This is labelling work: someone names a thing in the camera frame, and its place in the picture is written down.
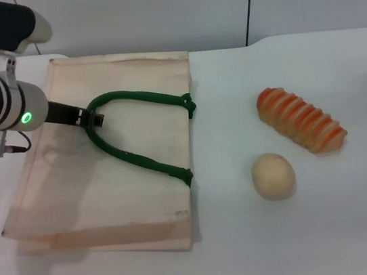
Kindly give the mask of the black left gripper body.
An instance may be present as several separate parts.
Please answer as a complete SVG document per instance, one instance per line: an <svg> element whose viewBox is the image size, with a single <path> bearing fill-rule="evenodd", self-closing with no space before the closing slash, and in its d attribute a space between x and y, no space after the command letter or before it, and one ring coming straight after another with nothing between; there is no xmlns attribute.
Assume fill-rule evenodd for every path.
<svg viewBox="0 0 367 275"><path fill-rule="evenodd" d="M63 103L48 102L46 123L78 126L80 121L80 108Z"/></svg>

